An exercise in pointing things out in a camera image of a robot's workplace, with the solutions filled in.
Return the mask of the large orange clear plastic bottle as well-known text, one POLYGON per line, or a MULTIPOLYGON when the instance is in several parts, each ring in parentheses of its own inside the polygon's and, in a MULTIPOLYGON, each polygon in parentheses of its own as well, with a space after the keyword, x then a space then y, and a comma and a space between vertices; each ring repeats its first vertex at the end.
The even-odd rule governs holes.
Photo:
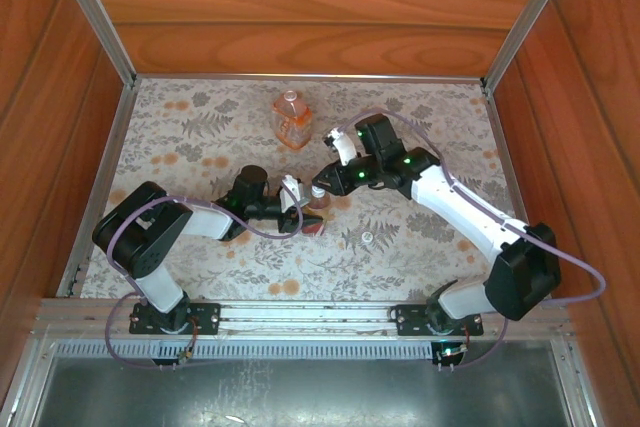
POLYGON ((273 104, 271 125, 281 143, 300 150, 311 139, 311 109, 297 91, 284 91, 273 104))

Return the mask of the floral patterned tablecloth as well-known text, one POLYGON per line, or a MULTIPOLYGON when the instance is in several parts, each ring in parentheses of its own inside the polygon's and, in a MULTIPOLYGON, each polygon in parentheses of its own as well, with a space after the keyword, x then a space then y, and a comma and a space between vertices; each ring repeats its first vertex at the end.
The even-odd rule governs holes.
MULTIPOLYGON (((323 136, 372 107, 395 113, 407 148, 420 145, 414 128, 423 128, 455 178, 512 211, 479 86, 311 81, 144 79, 107 204, 116 206, 145 181, 213 201, 249 164, 267 171, 272 189, 286 174, 309 182, 334 158, 323 136), (273 104, 287 90, 312 112, 311 139, 300 150, 281 143, 271 125, 273 104)), ((165 266, 191 297, 211 300, 417 302, 451 280, 489 270, 447 222, 389 190, 333 198, 322 235, 275 240, 275 233, 275 222, 258 221, 230 242, 184 236, 165 266), (362 241, 365 231, 371 243, 362 241)))

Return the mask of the grey sheet metal tray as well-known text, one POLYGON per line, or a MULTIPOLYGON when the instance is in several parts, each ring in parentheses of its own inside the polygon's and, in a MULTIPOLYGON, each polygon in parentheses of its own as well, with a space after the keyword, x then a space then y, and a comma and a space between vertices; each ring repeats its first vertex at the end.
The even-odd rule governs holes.
POLYGON ((54 364, 36 427, 569 427, 545 348, 426 361, 223 361, 178 372, 54 364))

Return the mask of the small connector board green light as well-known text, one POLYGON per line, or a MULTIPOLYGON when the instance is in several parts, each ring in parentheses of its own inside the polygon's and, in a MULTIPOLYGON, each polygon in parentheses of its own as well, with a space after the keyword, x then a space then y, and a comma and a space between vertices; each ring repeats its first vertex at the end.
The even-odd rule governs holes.
POLYGON ((468 352, 468 346, 461 342, 434 342, 431 348, 432 363, 439 372, 453 372, 468 352))

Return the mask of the long aluminium mounting rail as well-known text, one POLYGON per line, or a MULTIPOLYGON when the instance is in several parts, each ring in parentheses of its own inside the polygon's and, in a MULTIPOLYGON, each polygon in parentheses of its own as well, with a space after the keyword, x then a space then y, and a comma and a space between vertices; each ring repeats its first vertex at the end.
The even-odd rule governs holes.
MULTIPOLYGON (((30 333, 34 336, 98 338, 114 313, 112 335, 129 334, 135 301, 120 306, 114 299, 54 298, 41 303, 30 333)), ((223 301, 220 338, 255 340, 395 339, 397 328, 385 302, 223 301)), ((536 307, 522 320, 508 324, 507 340, 571 338, 575 328, 568 310, 536 307)))

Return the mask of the aluminium table edge rail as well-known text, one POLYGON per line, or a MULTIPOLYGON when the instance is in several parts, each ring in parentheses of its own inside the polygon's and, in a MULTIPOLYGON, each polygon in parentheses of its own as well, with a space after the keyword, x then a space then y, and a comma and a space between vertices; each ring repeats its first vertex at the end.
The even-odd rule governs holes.
POLYGON ((370 83, 433 83, 482 85, 481 77, 423 76, 423 75, 354 75, 354 74, 285 74, 285 73, 142 73, 137 79, 188 80, 251 80, 251 81, 314 81, 314 82, 370 82, 370 83))
MULTIPOLYGON (((509 198, 515 212, 514 218, 525 224, 525 232, 537 240, 551 240, 552 235, 548 227, 542 228, 543 222, 533 216, 530 217, 521 195, 513 158, 510 153, 506 135, 500 122, 498 110, 489 93, 485 93, 487 113, 495 137, 497 151, 505 175, 509 198)), ((532 307, 534 302, 544 304, 550 294, 552 277, 545 274, 540 267, 541 261, 549 259, 545 252, 535 254, 536 245, 516 235, 513 245, 503 245, 503 251, 494 262, 494 268, 489 276, 488 292, 491 300, 498 299, 498 290, 507 289, 506 297, 499 300, 499 306, 506 306, 514 301, 518 307, 532 307)))
POLYGON ((87 205, 55 294, 56 298, 78 297, 81 293, 93 251, 91 235, 108 201, 137 92, 136 83, 125 85, 122 89, 87 205))

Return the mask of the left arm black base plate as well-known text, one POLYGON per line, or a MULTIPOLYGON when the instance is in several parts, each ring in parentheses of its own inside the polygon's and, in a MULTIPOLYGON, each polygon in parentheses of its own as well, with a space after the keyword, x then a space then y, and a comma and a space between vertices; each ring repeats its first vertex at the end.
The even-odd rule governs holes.
POLYGON ((136 303, 130 315, 129 333, 133 335, 216 335, 221 306, 194 302, 161 313, 151 304, 136 303))

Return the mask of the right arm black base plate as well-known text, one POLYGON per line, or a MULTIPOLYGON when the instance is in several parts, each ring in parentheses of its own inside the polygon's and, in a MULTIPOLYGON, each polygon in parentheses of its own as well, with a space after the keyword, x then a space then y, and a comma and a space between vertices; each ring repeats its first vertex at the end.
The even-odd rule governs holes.
POLYGON ((449 317, 438 303, 400 304, 390 310, 399 336, 481 336, 482 318, 470 315, 462 319, 449 317))

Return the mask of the aluminium frame post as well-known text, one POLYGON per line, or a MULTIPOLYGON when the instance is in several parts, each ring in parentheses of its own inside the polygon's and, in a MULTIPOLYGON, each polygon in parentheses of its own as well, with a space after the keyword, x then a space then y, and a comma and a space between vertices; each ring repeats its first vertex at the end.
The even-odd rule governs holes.
POLYGON ((133 86, 137 72, 101 0, 76 0, 122 82, 133 86))
POLYGON ((484 77, 483 85, 488 94, 493 94, 499 85, 548 2, 549 0, 528 0, 526 2, 484 77))

